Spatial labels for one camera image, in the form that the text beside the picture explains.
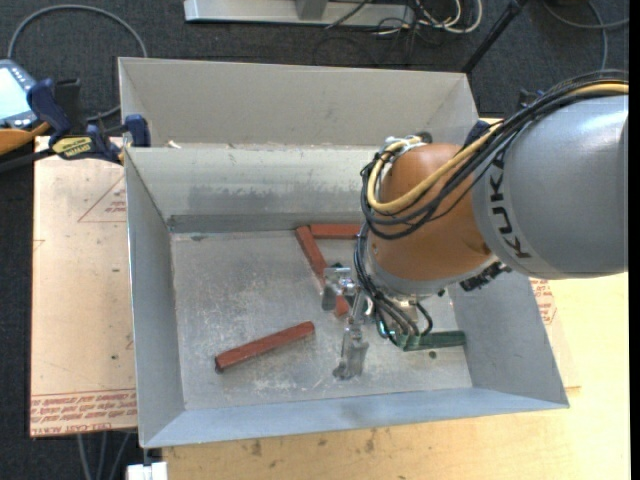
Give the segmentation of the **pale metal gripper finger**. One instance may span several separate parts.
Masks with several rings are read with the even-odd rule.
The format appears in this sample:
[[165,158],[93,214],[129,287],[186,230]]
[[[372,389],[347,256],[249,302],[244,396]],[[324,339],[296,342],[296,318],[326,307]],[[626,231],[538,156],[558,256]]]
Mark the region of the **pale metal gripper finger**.
[[333,375],[339,380],[349,380],[363,373],[369,343],[364,338],[362,325],[348,319],[343,334],[341,355]]
[[348,313],[356,294],[356,282],[350,267],[328,267],[323,273],[321,306],[324,311]]

